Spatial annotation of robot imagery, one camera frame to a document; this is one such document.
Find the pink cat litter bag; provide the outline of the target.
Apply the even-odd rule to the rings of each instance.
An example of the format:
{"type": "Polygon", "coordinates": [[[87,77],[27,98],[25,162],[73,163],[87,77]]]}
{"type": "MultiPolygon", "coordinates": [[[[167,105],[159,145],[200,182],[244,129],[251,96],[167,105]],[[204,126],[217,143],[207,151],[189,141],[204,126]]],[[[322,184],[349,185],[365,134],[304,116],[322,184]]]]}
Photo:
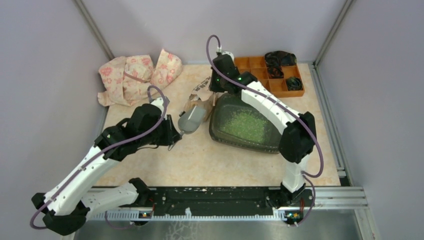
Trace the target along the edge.
{"type": "Polygon", "coordinates": [[[185,112],[192,109],[194,106],[199,106],[205,109],[206,113],[203,117],[204,122],[210,118],[218,99],[218,94],[209,89],[210,83],[210,76],[199,83],[190,93],[183,108],[185,112]]]}

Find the silver metal scoop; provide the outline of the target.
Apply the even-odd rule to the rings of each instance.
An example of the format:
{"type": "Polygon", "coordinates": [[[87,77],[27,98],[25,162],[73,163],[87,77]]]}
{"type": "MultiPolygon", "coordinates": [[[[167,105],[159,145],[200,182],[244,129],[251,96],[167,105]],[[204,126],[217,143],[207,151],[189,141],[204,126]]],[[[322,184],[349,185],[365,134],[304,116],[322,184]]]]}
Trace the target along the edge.
{"type": "Polygon", "coordinates": [[[194,133],[204,121],[206,112],[206,109],[198,105],[185,112],[177,122],[180,133],[182,135],[194,133]]]}

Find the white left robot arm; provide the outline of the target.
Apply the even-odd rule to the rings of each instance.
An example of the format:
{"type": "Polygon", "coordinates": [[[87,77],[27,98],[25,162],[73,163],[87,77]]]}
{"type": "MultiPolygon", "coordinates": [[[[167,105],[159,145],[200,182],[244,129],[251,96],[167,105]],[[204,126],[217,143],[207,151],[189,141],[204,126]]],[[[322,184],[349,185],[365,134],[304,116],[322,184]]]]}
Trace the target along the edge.
{"type": "Polygon", "coordinates": [[[143,147],[170,147],[182,138],[166,113],[167,106],[164,99],[158,98],[137,107],[131,117],[106,128],[84,159],[56,187],[36,193],[31,201],[37,213],[43,214],[43,228],[67,236],[99,213],[151,204],[151,191],[138,177],[99,194],[91,195],[89,190],[111,168],[143,147]]]}

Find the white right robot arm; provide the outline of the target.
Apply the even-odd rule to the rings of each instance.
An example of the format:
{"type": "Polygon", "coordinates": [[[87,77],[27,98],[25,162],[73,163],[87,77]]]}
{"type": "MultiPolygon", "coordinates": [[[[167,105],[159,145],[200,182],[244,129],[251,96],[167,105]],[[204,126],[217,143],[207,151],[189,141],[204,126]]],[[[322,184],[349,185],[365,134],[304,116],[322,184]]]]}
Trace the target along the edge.
{"type": "Polygon", "coordinates": [[[295,206],[302,197],[306,181],[303,173],[316,145],[315,117],[310,112],[292,111],[270,93],[250,72],[240,72],[232,56],[217,53],[211,60],[209,89],[228,93],[261,113],[278,130],[278,151],[286,161],[280,190],[269,196],[275,208],[295,206]]]}

